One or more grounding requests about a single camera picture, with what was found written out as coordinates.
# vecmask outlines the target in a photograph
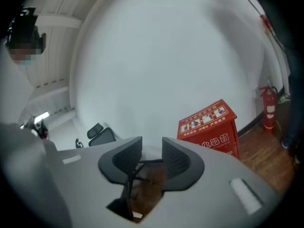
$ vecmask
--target black mesh chair back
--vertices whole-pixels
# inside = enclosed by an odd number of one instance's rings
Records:
[[[137,137],[107,153],[104,153],[98,167],[111,183],[125,185],[142,157],[143,138]]]
[[[204,172],[204,162],[198,154],[165,137],[162,138],[162,159],[167,170],[163,191],[186,190]]]
[[[107,127],[101,133],[98,133],[90,142],[89,146],[101,145],[116,141],[111,128]]]

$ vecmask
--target person's leg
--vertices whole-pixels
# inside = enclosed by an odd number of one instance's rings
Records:
[[[290,68],[291,105],[287,130],[282,141],[282,146],[289,148],[299,140],[304,122],[304,55],[300,53],[298,43],[302,32],[291,24],[289,12],[281,6],[280,0],[258,1],[273,27],[275,36],[285,47]]]
[[[289,148],[299,140],[304,122],[304,63],[299,52],[285,49],[290,68],[291,104],[283,146]]]

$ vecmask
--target red fire extinguisher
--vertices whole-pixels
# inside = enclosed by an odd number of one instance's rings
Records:
[[[260,90],[263,90],[261,97],[264,103],[264,132],[272,133],[276,124],[277,90],[270,86],[262,87]]]

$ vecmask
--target white wall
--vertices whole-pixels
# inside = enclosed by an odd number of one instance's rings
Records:
[[[0,122],[17,123],[33,91],[0,41]]]
[[[87,147],[87,145],[82,141],[81,133],[79,133],[75,127],[73,119],[49,131],[49,139],[54,142],[58,151],[74,149],[76,138],[78,138],[80,142]]]
[[[268,76],[282,88],[276,54],[246,0],[115,0],[88,31],[73,85],[79,121],[143,136],[158,156],[180,119],[223,98],[240,130],[262,110],[255,89]]]

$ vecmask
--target cable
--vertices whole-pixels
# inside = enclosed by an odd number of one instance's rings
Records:
[[[260,11],[259,11],[259,10],[256,8],[256,6],[252,3],[252,1],[250,1],[250,0],[247,0],[247,1],[251,4],[252,7],[254,7],[254,9],[258,12],[258,14],[259,14],[260,16],[262,16],[262,14],[260,13]],[[281,46],[280,41],[279,41],[278,38],[274,35],[274,33],[273,33],[273,31],[272,31],[271,28],[269,29],[269,31],[270,31],[271,35],[274,37],[274,39],[275,39],[276,43],[278,44],[278,46],[281,48],[281,50],[282,50],[283,52],[285,52],[284,48]]]
[[[276,122],[277,126],[279,127],[280,132],[281,132],[281,134],[282,134],[282,129],[281,129],[280,123],[278,122],[278,120],[276,120],[275,122]]]

